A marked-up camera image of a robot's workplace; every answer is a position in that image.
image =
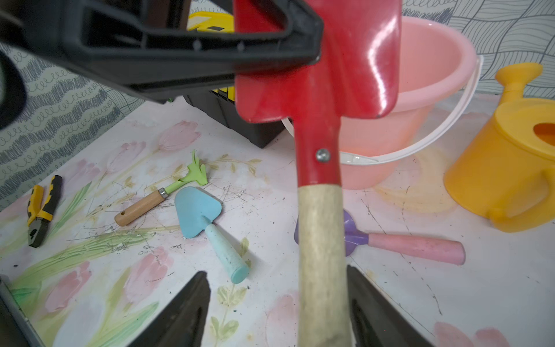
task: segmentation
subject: wall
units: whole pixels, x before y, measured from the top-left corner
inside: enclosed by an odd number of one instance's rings
[[[2,210],[143,101],[5,44],[0,50],[28,93],[23,113],[0,130]]]

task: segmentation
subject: metal rivet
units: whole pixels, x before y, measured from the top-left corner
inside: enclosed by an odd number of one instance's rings
[[[325,148],[319,149],[316,152],[316,160],[318,160],[320,163],[329,162],[330,157],[331,157],[330,152]]]

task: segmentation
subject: painted tulip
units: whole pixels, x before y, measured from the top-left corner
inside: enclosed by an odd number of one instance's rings
[[[135,263],[123,287],[127,301],[138,303],[152,294],[172,265],[173,259],[163,247],[154,249]]]
[[[62,277],[58,284],[52,289],[44,308],[48,313],[60,311],[67,307],[69,301],[81,290],[92,275],[89,270],[89,262],[85,261],[76,270]]]
[[[509,342],[494,328],[478,330],[472,340],[451,324],[437,322],[433,326],[438,347],[510,347]]]
[[[147,143],[145,141],[133,141],[122,144],[108,158],[106,173],[115,173],[130,166],[146,146]]]
[[[267,312],[266,343],[269,347],[293,347],[297,345],[299,322],[299,295],[286,294],[278,298]]]
[[[196,122],[184,120],[165,130],[160,136],[158,148],[163,152],[173,152],[186,148],[200,136],[200,133],[195,132],[197,125]]]
[[[89,163],[86,159],[70,164],[68,168],[59,175],[63,177],[62,192],[64,196],[71,196],[72,193],[80,190],[92,181],[100,169],[94,163]]]

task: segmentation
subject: pink bucket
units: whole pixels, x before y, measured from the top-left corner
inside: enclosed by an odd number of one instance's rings
[[[343,188],[364,189],[383,181],[398,165],[398,161],[392,160],[410,155],[441,136],[470,101],[480,67],[472,43],[456,30],[425,19],[403,17],[400,93],[392,113],[381,119],[343,117],[341,120],[339,148],[347,152],[341,153]],[[475,72],[471,79],[473,86],[469,88],[472,72]],[[424,145],[417,145],[416,150],[406,151],[405,155],[384,155],[407,149],[434,104],[454,94],[467,82],[465,100],[461,100],[455,110],[457,114],[450,116],[450,122],[444,122],[449,124],[443,129],[435,131],[433,139],[423,139]],[[289,121],[284,120],[284,124],[292,133]]]

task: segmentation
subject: white bucket handle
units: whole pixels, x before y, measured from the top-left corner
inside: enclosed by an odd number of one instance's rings
[[[478,56],[476,59],[476,68],[474,72],[470,76],[468,83],[466,84],[465,91],[461,96],[461,99],[458,101],[457,105],[453,109],[453,111],[447,116],[447,118],[437,127],[433,132],[431,132],[428,136],[424,137],[420,141],[415,144],[412,144],[404,149],[397,150],[395,152],[391,152],[388,154],[377,155],[375,157],[365,157],[363,155],[341,152],[340,160],[341,164],[347,165],[377,165],[377,164],[385,164],[389,162],[394,162],[404,157],[408,157],[409,155],[413,155],[419,150],[422,150],[432,144],[435,140],[441,137],[441,135],[445,134],[446,131],[449,130],[455,124],[455,122],[459,119],[462,113],[465,111],[466,107],[470,103],[470,100],[474,96],[474,92],[476,91],[476,87],[478,86],[478,81],[480,80],[480,74],[482,72],[482,64],[483,64],[483,57]],[[285,129],[294,136],[295,130],[293,125],[289,121],[289,118],[284,118],[281,120]]]

